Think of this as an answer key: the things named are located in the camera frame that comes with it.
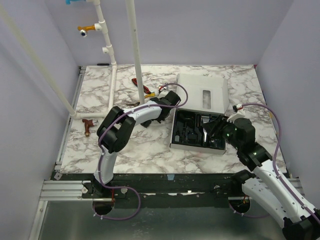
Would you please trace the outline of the white hair clipper kit box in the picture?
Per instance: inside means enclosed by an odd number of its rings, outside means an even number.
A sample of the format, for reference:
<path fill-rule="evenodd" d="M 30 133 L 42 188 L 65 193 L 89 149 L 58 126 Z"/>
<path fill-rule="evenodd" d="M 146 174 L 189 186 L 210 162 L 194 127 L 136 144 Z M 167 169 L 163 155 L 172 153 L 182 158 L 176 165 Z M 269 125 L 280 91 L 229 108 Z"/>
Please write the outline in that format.
<path fill-rule="evenodd" d="M 176 77 L 176 94 L 185 103 L 173 112 L 169 147 L 177 150 L 223 155 L 226 152 L 224 139 L 207 135 L 203 143 L 203 123 L 224 115 L 229 107 L 228 82 L 222 77 L 209 77 L 179 73 Z M 179 135 L 179 142 L 174 141 Z"/>

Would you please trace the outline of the black clipper guard comb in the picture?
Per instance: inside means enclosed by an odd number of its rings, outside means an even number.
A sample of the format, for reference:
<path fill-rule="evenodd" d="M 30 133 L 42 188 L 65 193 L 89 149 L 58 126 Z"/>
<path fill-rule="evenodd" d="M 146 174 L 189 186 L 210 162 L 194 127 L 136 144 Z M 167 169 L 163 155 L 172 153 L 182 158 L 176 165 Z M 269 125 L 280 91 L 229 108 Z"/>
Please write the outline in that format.
<path fill-rule="evenodd" d="M 147 121 L 141 123 L 140 125 L 143 126 L 144 128 L 148 128 L 151 123 L 152 123 L 152 120 L 147 120 Z"/>

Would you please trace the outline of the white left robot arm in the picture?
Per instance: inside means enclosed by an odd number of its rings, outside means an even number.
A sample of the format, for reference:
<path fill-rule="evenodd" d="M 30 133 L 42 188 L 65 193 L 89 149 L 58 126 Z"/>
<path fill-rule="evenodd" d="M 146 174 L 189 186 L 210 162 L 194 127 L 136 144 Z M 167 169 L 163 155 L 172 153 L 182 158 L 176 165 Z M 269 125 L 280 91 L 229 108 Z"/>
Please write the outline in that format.
<path fill-rule="evenodd" d="M 118 152 L 129 142 L 134 128 L 140 124 L 149 125 L 152 121 L 164 121 L 172 108 L 181 102 L 181 98 L 173 91 L 163 97 L 154 97 L 142 105 L 121 109 L 113 107 L 97 130 L 98 146 L 101 155 L 98 160 L 94 178 L 93 191 L 101 198 L 107 197 L 111 191 L 109 182 L 114 177 L 114 166 Z"/>

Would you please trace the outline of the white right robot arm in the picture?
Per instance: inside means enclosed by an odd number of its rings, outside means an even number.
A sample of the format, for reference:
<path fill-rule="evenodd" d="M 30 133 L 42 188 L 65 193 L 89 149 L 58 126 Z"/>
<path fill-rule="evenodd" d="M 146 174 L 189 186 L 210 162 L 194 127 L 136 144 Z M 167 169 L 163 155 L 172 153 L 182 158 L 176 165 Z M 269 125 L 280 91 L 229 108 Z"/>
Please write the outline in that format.
<path fill-rule="evenodd" d="M 247 167 L 233 175 L 230 191 L 255 200 L 279 224 L 287 240 L 317 240 L 320 211 L 279 171 L 269 152 L 256 142 L 256 129 L 247 118 L 228 122 L 220 115 L 202 123 L 207 136 L 221 137 L 236 149 Z"/>

